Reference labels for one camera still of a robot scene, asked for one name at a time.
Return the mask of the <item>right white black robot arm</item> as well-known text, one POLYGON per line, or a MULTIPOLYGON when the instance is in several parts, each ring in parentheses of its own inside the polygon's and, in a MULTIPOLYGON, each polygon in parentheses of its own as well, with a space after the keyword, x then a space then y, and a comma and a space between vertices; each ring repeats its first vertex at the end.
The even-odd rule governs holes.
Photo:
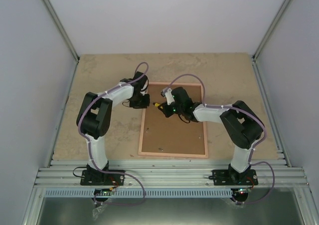
POLYGON ((263 122, 241 100, 232 105, 207 105, 193 102, 183 87, 165 88, 161 92, 166 101, 158 109, 169 118, 176 114, 185 123, 213 122, 224 126, 234 153, 226 170, 213 170, 209 179, 214 185, 253 186, 256 172, 251 168, 252 153, 265 134, 263 122))

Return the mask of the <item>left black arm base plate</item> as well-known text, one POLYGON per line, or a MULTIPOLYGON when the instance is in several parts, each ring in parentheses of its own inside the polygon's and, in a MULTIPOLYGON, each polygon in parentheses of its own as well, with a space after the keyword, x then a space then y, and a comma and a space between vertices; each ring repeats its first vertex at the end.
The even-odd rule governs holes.
POLYGON ((122 174, 105 174, 99 171, 84 170, 81 175, 80 185, 82 186, 122 186, 125 176, 122 174))

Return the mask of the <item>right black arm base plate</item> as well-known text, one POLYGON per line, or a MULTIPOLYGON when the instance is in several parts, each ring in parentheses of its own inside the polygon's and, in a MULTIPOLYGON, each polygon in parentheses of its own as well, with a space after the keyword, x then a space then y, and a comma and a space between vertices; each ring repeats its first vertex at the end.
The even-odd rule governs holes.
POLYGON ((212 175, 208 179, 213 180, 215 186, 252 186, 259 184, 256 171, 252 169, 243 173, 230 170, 212 170, 212 175))

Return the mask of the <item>yellow handled screwdriver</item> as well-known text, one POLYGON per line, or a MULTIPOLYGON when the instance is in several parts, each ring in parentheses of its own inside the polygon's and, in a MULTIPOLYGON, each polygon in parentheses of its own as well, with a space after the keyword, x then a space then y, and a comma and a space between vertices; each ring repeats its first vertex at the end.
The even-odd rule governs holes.
POLYGON ((161 107, 161 104, 159 104, 159 103, 157 103, 157 102, 154 102, 153 105, 154 105, 155 107, 161 107))

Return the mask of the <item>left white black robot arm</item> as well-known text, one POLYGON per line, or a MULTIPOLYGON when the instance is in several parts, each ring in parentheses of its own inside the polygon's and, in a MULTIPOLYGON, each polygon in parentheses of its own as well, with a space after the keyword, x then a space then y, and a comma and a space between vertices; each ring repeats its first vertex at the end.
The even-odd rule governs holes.
POLYGON ((76 125, 86 140, 89 160, 79 176, 80 185, 118 187, 124 184, 125 171, 109 169, 105 135, 110 127, 112 109, 118 104, 127 100, 133 109, 149 106, 148 83, 146 74, 136 71, 133 78, 124 78, 109 90, 99 94, 88 92, 84 96, 76 125))

